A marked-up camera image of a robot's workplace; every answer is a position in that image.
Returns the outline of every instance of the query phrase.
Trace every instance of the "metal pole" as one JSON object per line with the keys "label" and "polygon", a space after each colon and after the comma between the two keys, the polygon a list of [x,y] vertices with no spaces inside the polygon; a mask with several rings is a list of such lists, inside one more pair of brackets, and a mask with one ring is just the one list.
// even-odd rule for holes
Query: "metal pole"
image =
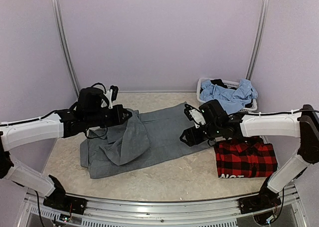
{"label": "metal pole", "polygon": [[79,87],[79,83],[78,83],[78,80],[77,80],[77,77],[76,77],[76,74],[75,74],[75,71],[73,68],[73,64],[71,61],[71,56],[70,56],[70,52],[69,52],[69,48],[68,48],[68,44],[67,44],[67,40],[66,40],[66,36],[65,36],[65,32],[64,32],[59,0],[52,0],[52,5],[53,5],[53,11],[54,11],[56,25],[58,28],[58,34],[60,37],[61,47],[63,50],[64,58],[66,61],[68,72],[69,72],[69,76],[70,76],[70,79],[72,82],[72,87],[74,89],[75,94],[77,96],[79,96],[80,87]]}
{"label": "metal pole", "polygon": [[253,76],[254,69],[255,69],[255,65],[256,65],[256,61],[257,61],[257,57],[258,57],[258,52],[259,52],[259,48],[260,48],[261,41],[263,38],[265,24],[266,24],[268,5],[269,5],[269,0],[262,0],[259,21],[258,21],[257,34],[255,37],[253,52],[252,52],[252,55],[250,58],[248,72],[246,75],[246,79],[248,79],[248,80],[251,80],[251,78]]}

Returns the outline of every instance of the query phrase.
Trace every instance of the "gray cloth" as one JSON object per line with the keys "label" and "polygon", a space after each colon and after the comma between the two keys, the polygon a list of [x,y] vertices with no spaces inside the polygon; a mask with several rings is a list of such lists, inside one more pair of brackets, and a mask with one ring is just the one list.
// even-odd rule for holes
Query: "gray cloth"
{"label": "gray cloth", "polygon": [[[184,114],[184,104],[133,116],[123,125],[110,127],[102,138],[81,144],[81,166],[98,179],[138,170],[189,155],[206,148],[206,142],[189,147],[179,140],[193,126]],[[105,134],[105,129],[90,131],[89,137]]]}

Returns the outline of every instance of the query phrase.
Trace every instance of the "red plaid shirt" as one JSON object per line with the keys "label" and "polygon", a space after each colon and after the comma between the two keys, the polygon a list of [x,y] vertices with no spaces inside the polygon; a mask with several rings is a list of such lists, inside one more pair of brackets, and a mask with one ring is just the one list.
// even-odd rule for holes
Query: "red plaid shirt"
{"label": "red plaid shirt", "polygon": [[259,137],[218,142],[215,153],[220,178],[268,177],[277,170],[273,145]]}

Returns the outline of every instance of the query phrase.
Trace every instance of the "light blue cloth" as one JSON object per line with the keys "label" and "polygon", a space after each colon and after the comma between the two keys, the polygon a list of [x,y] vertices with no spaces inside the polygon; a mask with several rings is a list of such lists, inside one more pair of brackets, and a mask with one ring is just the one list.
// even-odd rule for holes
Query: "light blue cloth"
{"label": "light blue cloth", "polygon": [[227,89],[211,84],[210,80],[201,83],[203,91],[200,99],[210,101],[217,99],[227,114],[233,114],[251,103],[252,99],[257,99],[258,93],[247,79],[241,79],[237,90]]}

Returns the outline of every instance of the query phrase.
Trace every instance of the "wall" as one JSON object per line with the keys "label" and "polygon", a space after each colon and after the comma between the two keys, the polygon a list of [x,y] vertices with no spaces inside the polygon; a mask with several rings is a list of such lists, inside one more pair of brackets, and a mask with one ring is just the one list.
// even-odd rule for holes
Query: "wall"
{"label": "wall", "polygon": [[261,0],[60,0],[80,86],[194,91],[245,77]]}
{"label": "wall", "polygon": [[[253,76],[262,111],[311,104],[319,109],[318,0],[270,0],[265,32]],[[295,138],[273,137],[280,164],[299,147]],[[319,165],[296,181],[311,227],[319,226]]]}
{"label": "wall", "polygon": [[[75,101],[59,43],[51,0],[0,0],[0,120],[41,116]],[[47,140],[11,153],[41,171]],[[25,189],[0,180],[0,226],[15,222]]]}

